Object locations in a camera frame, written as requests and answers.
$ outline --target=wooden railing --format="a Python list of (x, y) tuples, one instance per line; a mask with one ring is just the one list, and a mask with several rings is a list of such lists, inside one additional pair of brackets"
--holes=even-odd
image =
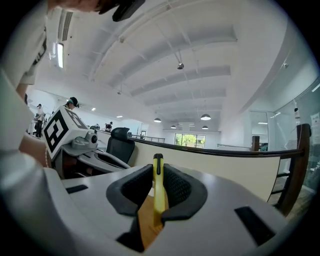
[(287, 216), (292, 210), (302, 185), (305, 180), (306, 170), (309, 160), (310, 136), (311, 129), (309, 124), (300, 124), (296, 127), (297, 131), (297, 149), (302, 150), (303, 154), (292, 157), (289, 167), (289, 173), (281, 173), (277, 178), (287, 176), (284, 188), (278, 191), (273, 191), (271, 194), (281, 193), (275, 207)]

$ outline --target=white panel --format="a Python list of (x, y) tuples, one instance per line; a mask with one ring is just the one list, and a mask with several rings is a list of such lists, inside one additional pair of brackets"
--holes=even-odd
[(152, 164), (154, 154), (163, 154), (165, 163), (194, 169), (234, 181), (264, 200), (274, 187), (280, 157), (227, 157), (191, 153), (135, 142), (138, 156), (134, 166)]

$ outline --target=white ceiling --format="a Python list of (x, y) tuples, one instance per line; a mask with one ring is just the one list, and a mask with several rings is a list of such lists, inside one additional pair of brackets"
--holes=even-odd
[[(55, 89), (46, 87), (44, 78), (37, 87), (68, 98), (63, 95), (63, 83), (68, 81), (67, 86), (83, 104), (108, 112), (114, 106), (118, 114), (117, 104), (128, 102), (122, 111), (129, 109), (130, 118), (137, 120), (132, 113), (141, 113), (141, 121), (150, 112), (150, 118), (160, 117), (170, 124), (185, 120), (199, 123), (206, 113), (212, 117), (209, 131), (217, 131), (228, 91), (237, 86), (234, 73), (243, 63), (239, 24), (246, 17), (243, 5), (250, 2), (147, 0), (130, 19), (121, 22), (112, 21), (112, 12), (75, 12), (64, 42), (64, 71), (59, 71), (66, 78)], [(255, 40), (247, 38), (248, 31), (245, 35), (241, 45), (246, 40), (254, 45)], [(177, 58), (182, 59), (183, 70), (177, 69)], [(51, 63), (47, 67), (59, 69)], [(51, 79), (56, 70), (47, 72)], [(121, 100), (115, 94), (118, 91)]]

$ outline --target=glass wall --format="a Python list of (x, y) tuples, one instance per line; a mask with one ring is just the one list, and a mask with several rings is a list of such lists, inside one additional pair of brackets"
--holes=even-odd
[[(320, 79), (318, 78), (306, 91), (293, 101), (269, 116), (269, 126), (275, 133), (274, 150), (297, 148), (297, 124), (310, 124), (310, 152), (304, 185), (316, 190), (320, 180)], [(296, 118), (298, 108), (300, 118)], [(288, 171), (289, 164), (284, 166)]]
[(266, 112), (250, 112), (251, 136), (259, 136), (259, 150), (268, 151), (268, 117)]

